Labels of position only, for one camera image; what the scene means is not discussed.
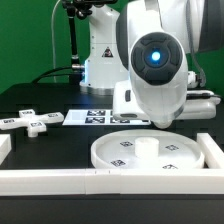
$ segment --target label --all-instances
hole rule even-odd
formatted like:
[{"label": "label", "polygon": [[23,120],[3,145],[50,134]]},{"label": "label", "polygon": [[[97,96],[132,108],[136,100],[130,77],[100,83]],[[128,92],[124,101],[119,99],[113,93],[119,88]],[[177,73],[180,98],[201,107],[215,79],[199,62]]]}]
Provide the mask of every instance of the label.
[{"label": "label", "polygon": [[115,123],[121,123],[121,124],[127,124],[130,123],[128,120],[115,120],[113,117],[110,118],[110,123],[115,124]]},{"label": "label", "polygon": [[86,124],[104,124],[105,118],[104,117],[87,117]]},{"label": "label", "polygon": [[48,114],[48,117],[58,117],[58,114]]},{"label": "label", "polygon": [[87,116],[105,116],[105,110],[88,110]]},{"label": "label", "polygon": [[177,146],[175,145],[169,145],[169,146],[166,146],[165,148],[169,149],[170,151],[174,151],[174,150],[177,150],[179,149]]},{"label": "label", "polygon": [[131,142],[121,142],[120,144],[124,147],[129,147],[133,145]]},{"label": "label", "polygon": [[14,122],[15,122],[14,119],[3,120],[3,123],[5,123],[5,124],[11,124],[11,123],[14,123]]},{"label": "label", "polygon": [[30,111],[30,110],[23,111],[22,113],[23,113],[23,114],[33,114],[33,112],[32,112],[32,111]]},{"label": "label", "polygon": [[168,170],[171,170],[171,169],[178,169],[176,166],[170,164],[170,165],[166,165],[163,167],[163,169],[168,169]]},{"label": "label", "polygon": [[116,166],[116,167],[123,166],[123,165],[126,164],[126,163],[123,162],[122,160],[115,160],[115,161],[112,161],[111,163],[112,163],[114,166]]},{"label": "label", "polygon": [[104,51],[102,57],[103,58],[113,58],[114,57],[109,47],[107,47],[107,49]]},{"label": "label", "polygon": [[32,127],[40,127],[40,126],[42,126],[42,123],[41,122],[36,122],[36,123],[30,123],[30,125]]}]

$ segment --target cable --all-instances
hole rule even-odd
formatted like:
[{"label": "cable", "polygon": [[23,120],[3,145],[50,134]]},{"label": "cable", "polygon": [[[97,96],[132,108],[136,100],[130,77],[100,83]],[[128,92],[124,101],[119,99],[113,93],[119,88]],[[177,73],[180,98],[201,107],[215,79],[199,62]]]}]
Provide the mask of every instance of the cable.
[{"label": "cable", "polygon": [[33,82],[34,84],[37,84],[41,79],[43,78],[48,78],[48,77],[59,77],[59,76],[75,76],[75,75],[80,75],[80,73],[68,73],[68,74],[49,74],[49,75],[45,75],[39,78],[35,79],[35,82]]},{"label": "cable", "polygon": [[199,65],[197,58],[195,56],[194,52],[194,44],[193,44],[193,36],[192,36],[192,23],[191,23],[191,5],[190,5],[190,0],[187,0],[186,3],[186,23],[187,23],[187,33],[188,33],[188,39],[189,39],[189,47],[191,51],[191,57],[194,62],[195,67],[199,71],[199,76],[200,76],[200,86],[204,87],[206,83],[206,76],[204,70],[201,68]]},{"label": "cable", "polygon": [[51,38],[52,38],[52,52],[53,52],[53,68],[56,68],[56,49],[55,49],[55,32],[54,32],[54,22],[55,22],[55,14],[58,8],[58,5],[61,0],[58,0],[54,6],[52,16],[51,16]]},{"label": "cable", "polygon": [[47,77],[48,75],[52,74],[53,72],[58,72],[58,71],[62,71],[62,70],[67,70],[67,69],[72,69],[71,66],[67,66],[67,67],[59,67],[59,68],[54,68],[51,69],[47,72],[44,72],[43,74],[41,74],[40,76],[38,76],[37,78],[35,78],[32,83],[38,83],[38,81],[44,77]]},{"label": "cable", "polygon": [[187,94],[187,100],[210,99],[210,98],[213,98],[213,97],[220,98],[222,100],[222,96],[211,95],[209,93],[202,93],[202,94],[189,93],[189,94]]}]

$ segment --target black table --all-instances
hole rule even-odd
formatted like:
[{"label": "black table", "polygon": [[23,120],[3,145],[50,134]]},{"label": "black table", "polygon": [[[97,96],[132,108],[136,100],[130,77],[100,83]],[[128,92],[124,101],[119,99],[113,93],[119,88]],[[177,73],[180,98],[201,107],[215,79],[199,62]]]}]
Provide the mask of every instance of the black table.
[{"label": "black table", "polygon": [[[0,119],[18,117],[18,111],[37,114],[69,109],[111,109],[111,96],[80,93],[68,84],[18,84],[0,95]],[[174,121],[167,131],[196,139],[209,133],[224,149],[224,104],[211,120]],[[47,132],[30,139],[25,128],[9,133],[12,151],[0,166],[14,169],[91,168],[90,147],[99,137],[126,129],[150,126],[47,125]],[[223,195],[61,195],[0,197],[0,223],[223,223]]]}]

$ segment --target green wall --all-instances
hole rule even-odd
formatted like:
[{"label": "green wall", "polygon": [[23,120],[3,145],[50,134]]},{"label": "green wall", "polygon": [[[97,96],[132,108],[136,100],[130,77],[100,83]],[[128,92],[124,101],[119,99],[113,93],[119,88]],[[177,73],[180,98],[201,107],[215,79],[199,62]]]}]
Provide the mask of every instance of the green wall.
[{"label": "green wall", "polygon": [[[57,0],[0,1],[0,93],[13,84],[31,82],[52,69],[51,14]],[[128,0],[113,8],[120,11]],[[78,50],[82,61],[89,53],[88,19],[76,21]],[[57,67],[70,65],[67,15],[59,6],[55,20]],[[207,75],[207,87],[224,96],[224,50],[198,55]],[[67,82],[58,78],[58,82]]]}]

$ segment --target small white cylinder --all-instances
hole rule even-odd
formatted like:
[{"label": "small white cylinder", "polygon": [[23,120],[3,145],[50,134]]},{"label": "small white cylinder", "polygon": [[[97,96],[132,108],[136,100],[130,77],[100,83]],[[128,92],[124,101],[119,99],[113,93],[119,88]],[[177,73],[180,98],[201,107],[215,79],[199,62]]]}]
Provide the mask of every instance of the small white cylinder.
[{"label": "small white cylinder", "polygon": [[144,160],[154,160],[159,155],[159,140],[152,137],[135,139],[135,155]]}]

